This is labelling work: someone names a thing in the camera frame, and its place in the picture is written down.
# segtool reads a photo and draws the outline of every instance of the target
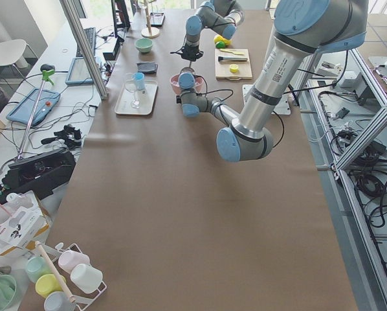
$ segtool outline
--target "pink bowl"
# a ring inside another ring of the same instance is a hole
[[[170,85],[172,86],[173,92],[176,95],[181,94],[181,89],[179,88],[178,78],[179,78],[179,75],[174,75],[170,78]],[[204,79],[200,76],[197,76],[195,78],[195,91],[197,93],[199,93],[201,91],[203,84],[204,84]]]

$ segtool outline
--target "yellow cup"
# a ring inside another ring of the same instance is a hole
[[[38,295],[47,298],[52,292],[62,291],[54,274],[45,274],[40,277],[36,283],[36,292]]]

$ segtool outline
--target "robotic arm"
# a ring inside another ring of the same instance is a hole
[[[195,15],[186,21],[186,37],[180,52],[184,60],[191,62],[202,57],[199,50],[201,31],[210,28],[226,39],[231,39],[237,26],[244,21],[241,6],[236,0],[210,0],[203,2]]]
[[[303,59],[316,51],[338,52],[360,46],[366,35],[367,13],[368,0],[281,0],[271,38],[274,48],[241,113],[219,98],[197,95],[195,78],[187,71],[179,76],[184,115],[210,112],[226,124],[217,135],[217,149],[227,161],[267,156],[273,139],[265,123]]]

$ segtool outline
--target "blue joint cap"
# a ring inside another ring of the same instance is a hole
[[[201,3],[201,5],[200,5],[199,7],[201,7],[201,6],[207,6],[207,7],[210,8],[212,11],[215,12],[214,0],[211,0],[211,1],[204,1],[204,2]]]
[[[360,47],[366,37],[366,31],[356,36],[320,46],[317,51],[321,53],[334,53]]]
[[[181,73],[178,83],[181,89],[191,89],[195,86],[195,77],[191,73]]]
[[[223,128],[218,132],[217,149],[225,161],[238,162],[241,159],[241,149],[237,137],[230,128]]]
[[[186,33],[190,36],[197,36],[202,31],[202,21],[201,19],[194,15],[188,18],[186,21]]]
[[[199,108],[192,104],[183,104],[182,112],[185,117],[194,118],[199,115]]]
[[[285,36],[299,34],[324,15],[331,0],[281,0],[275,13],[276,30]]]
[[[222,37],[230,40],[235,34],[235,31],[237,31],[237,27],[235,27],[233,24],[228,24],[222,32]]]

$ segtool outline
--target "white chair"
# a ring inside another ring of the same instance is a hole
[[[38,59],[37,54],[31,49],[30,45],[25,40],[16,39],[0,42],[0,67],[11,65],[23,78],[25,78],[15,63],[22,57],[26,47],[28,47]]]

